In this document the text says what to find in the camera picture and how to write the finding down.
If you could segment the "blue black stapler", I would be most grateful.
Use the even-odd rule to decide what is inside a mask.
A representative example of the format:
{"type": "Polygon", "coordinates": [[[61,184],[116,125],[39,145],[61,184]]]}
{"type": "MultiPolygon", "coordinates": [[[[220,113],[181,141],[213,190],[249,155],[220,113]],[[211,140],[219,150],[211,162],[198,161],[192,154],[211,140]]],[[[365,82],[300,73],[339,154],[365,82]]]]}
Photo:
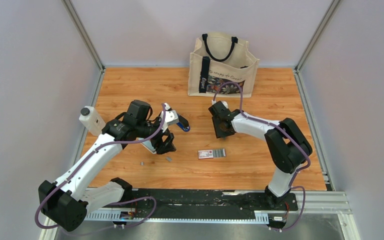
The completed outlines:
{"type": "Polygon", "coordinates": [[[178,115],[177,126],[181,128],[184,132],[189,132],[191,129],[189,121],[182,115],[178,115]]]}

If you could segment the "red white staple box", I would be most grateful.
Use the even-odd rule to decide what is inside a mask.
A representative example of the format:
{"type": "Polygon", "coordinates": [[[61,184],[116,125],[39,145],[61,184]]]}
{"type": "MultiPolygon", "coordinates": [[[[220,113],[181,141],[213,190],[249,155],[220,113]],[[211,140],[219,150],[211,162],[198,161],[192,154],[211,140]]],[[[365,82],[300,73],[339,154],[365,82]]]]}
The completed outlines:
{"type": "Polygon", "coordinates": [[[199,150],[198,151],[198,159],[213,159],[214,154],[213,150],[199,150]]]}

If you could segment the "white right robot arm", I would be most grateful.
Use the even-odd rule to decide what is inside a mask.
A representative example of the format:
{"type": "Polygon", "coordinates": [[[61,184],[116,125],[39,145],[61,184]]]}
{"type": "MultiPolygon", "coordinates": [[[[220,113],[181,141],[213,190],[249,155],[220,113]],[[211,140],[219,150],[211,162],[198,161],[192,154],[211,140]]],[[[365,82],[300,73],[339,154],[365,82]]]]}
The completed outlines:
{"type": "Polygon", "coordinates": [[[265,188],[265,203],[279,209],[285,203],[285,195],[291,190],[297,170],[313,153],[313,149],[296,122],[291,118],[282,121],[267,120],[235,109],[229,110],[224,101],[212,101],[208,108],[217,138],[236,133],[249,135],[267,144],[275,165],[271,181],[265,188]]]}

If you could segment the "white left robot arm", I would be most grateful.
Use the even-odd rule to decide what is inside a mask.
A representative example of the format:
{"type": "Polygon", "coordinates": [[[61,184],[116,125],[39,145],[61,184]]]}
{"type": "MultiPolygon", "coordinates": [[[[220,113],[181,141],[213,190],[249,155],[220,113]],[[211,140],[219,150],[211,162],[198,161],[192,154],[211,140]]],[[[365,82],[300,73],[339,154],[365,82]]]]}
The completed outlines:
{"type": "Polygon", "coordinates": [[[87,214],[105,206],[128,207],[137,202],[131,184],[115,177],[107,184],[88,189],[91,181],[128,145],[142,144],[157,155],[176,151],[169,126],[179,122],[179,115],[163,103],[159,116],[151,120],[152,107],[133,100],[127,111],[108,121],[92,147],[63,175],[53,182],[45,180],[38,187],[39,206],[34,214],[41,229],[52,229],[39,221],[39,214],[51,219],[54,227],[66,232],[78,228],[87,214]]]}

